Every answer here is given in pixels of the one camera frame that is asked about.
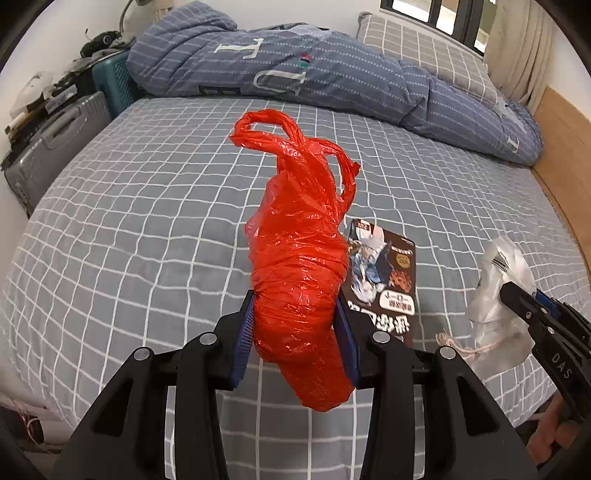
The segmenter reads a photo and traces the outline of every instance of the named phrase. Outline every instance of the clear plastic bag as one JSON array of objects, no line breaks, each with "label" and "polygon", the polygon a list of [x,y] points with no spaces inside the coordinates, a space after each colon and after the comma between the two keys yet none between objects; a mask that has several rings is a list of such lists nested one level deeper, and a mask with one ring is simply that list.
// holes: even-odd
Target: clear plastic bag
[{"label": "clear plastic bag", "polygon": [[501,287],[509,281],[535,295],[534,276],[521,250],[507,237],[500,236],[488,245],[480,259],[480,282],[466,311],[473,322],[476,348],[461,348],[449,336],[437,336],[440,345],[455,347],[483,379],[522,364],[534,346],[528,325],[499,298]]}]

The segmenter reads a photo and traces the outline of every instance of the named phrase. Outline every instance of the red plastic bag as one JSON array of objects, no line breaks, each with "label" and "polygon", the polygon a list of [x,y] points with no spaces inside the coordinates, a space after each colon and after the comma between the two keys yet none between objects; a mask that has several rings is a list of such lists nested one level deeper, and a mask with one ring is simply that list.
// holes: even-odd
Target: red plastic bag
[{"label": "red plastic bag", "polygon": [[[280,125],[289,139],[251,130],[255,122]],[[230,139],[277,155],[277,175],[244,229],[256,292],[256,349],[279,366],[303,405],[330,410],[353,391],[332,321],[349,267],[338,227],[353,202],[359,164],[328,140],[306,138],[276,110],[246,113]],[[325,155],[339,162],[341,195]]]}]

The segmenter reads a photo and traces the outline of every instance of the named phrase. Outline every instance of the folded blanket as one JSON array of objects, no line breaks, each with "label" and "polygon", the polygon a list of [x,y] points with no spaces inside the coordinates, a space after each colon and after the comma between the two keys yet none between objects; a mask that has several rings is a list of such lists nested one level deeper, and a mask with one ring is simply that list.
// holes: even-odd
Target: folded blanket
[{"label": "folded blanket", "polygon": [[128,70],[157,96],[272,96],[351,111],[434,140],[533,165],[540,132],[514,103],[495,112],[406,60],[307,24],[238,30],[201,2],[173,10],[135,43]]}]

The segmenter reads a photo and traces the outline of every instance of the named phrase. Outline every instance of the window frame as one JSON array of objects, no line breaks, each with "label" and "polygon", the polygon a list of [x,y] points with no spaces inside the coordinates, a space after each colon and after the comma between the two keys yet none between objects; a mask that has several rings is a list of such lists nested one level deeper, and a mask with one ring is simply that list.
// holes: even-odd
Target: window frame
[{"label": "window frame", "polygon": [[403,17],[412,18],[414,21],[422,23],[423,25],[435,28],[438,32],[457,40],[482,57],[484,54],[474,46],[474,43],[476,42],[476,36],[478,35],[478,29],[480,28],[480,18],[482,16],[482,9],[485,1],[488,0],[459,0],[457,3],[456,20],[453,24],[453,33],[451,35],[437,28],[437,20],[439,19],[439,13],[441,12],[442,0],[431,0],[429,18],[426,22],[393,8],[392,5],[394,0],[381,0],[380,8],[402,15]]}]

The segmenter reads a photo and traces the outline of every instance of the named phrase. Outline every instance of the curtain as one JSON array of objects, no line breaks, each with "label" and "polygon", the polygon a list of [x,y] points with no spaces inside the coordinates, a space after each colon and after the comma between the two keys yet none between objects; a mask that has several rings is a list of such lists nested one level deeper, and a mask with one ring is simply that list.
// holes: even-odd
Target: curtain
[{"label": "curtain", "polygon": [[498,0],[484,61],[503,95],[532,113],[544,93],[555,28],[535,0]]}]

